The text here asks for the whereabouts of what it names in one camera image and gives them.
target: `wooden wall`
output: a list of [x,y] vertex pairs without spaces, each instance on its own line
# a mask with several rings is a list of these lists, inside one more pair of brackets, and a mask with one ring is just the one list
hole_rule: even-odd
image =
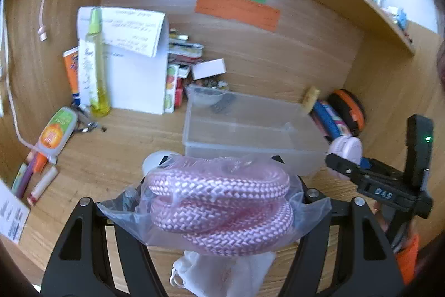
[[428,183],[434,206],[428,219],[417,221],[425,245],[445,228],[445,93],[436,67],[442,38],[415,23],[408,33],[414,39],[414,58],[365,36],[344,86],[366,109],[367,125],[360,136],[364,155],[400,170],[406,157],[406,119],[418,113],[434,121]]
[[[33,144],[55,111],[70,103],[62,52],[77,44],[76,9],[99,0],[46,0],[44,42],[37,34],[41,0],[6,2],[14,103],[21,134]],[[4,47],[1,57],[4,64]],[[0,92],[5,108],[0,119],[0,178],[11,184],[27,149],[17,141],[4,82]]]
[[322,96],[343,85],[363,32],[313,0],[267,0],[281,11],[275,32],[195,13],[196,0],[101,0],[165,12],[170,25],[205,46],[207,60],[224,58],[232,90],[301,102],[317,85]]

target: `clear plastic bag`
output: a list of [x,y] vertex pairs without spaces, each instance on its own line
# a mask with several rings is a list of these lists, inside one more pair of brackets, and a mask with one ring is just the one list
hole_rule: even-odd
[[329,198],[302,200],[299,178],[275,160],[171,155],[98,207],[146,245],[244,256],[296,241],[331,210]]

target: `barcode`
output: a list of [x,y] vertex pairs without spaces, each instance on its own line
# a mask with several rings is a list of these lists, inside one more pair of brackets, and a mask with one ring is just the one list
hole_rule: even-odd
[[15,240],[18,230],[19,230],[19,223],[13,221],[9,229],[8,237],[10,237],[12,240]]
[[20,221],[20,219],[22,219],[22,211],[20,209],[17,209],[15,219],[18,221]]

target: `orange tube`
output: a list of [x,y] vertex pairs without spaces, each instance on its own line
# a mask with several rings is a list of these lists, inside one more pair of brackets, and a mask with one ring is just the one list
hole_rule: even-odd
[[63,52],[63,60],[65,61],[66,74],[70,82],[71,92],[73,93],[73,102],[80,104],[81,97],[79,95],[79,85],[77,83],[77,58],[79,47]]
[[33,173],[41,173],[43,168],[45,167],[48,159],[45,155],[41,153],[37,153],[36,162],[33,167]]

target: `orange paper note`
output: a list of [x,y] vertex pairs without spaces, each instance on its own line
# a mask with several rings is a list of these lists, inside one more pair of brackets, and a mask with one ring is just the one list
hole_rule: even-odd
[[280,18],[278,9],[251,0],[197,0],[195,12],[235,19],[272,32]]

